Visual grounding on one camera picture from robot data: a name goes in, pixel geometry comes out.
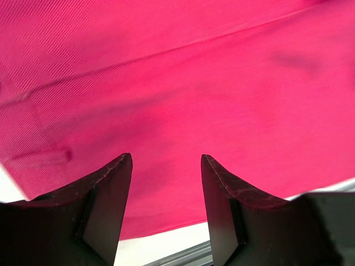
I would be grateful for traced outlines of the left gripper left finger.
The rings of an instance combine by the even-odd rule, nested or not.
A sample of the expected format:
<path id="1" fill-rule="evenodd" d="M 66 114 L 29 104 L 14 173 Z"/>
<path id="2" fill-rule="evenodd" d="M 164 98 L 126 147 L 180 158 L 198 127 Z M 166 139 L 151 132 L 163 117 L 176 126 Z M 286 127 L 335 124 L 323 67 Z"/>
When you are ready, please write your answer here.
<path id="1" fill-rule="evenodd" d="M 1 204 L 1 264 L 113 265 L 132 170 L 122 154 L 32 201 Z"/>

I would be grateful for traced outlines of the pink trousers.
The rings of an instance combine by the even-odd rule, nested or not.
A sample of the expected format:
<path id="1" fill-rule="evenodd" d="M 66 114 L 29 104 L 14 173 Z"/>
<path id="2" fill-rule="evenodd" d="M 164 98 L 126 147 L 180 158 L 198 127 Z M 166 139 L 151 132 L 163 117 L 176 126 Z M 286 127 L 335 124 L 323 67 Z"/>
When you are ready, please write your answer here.
<path id="1" fill-rule="evenodd" d="M 29 199 L 122 153 L 122 238 L 204 222 L 200 157 L 288 197 L 354 176 L 353 1 L 2 1 L 1 164 Z"/>

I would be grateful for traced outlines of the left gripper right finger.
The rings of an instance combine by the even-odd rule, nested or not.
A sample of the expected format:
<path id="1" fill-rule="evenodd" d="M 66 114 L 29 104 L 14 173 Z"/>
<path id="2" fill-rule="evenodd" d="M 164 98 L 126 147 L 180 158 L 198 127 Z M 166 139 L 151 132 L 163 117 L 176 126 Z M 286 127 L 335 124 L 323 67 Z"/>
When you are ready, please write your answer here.
<path id="1" fill-rule="evenodd" d="M 354 193 L 291 201 L 249 184 L 209 155 L 201 177 L 215 265 L 353 265 Z"/>

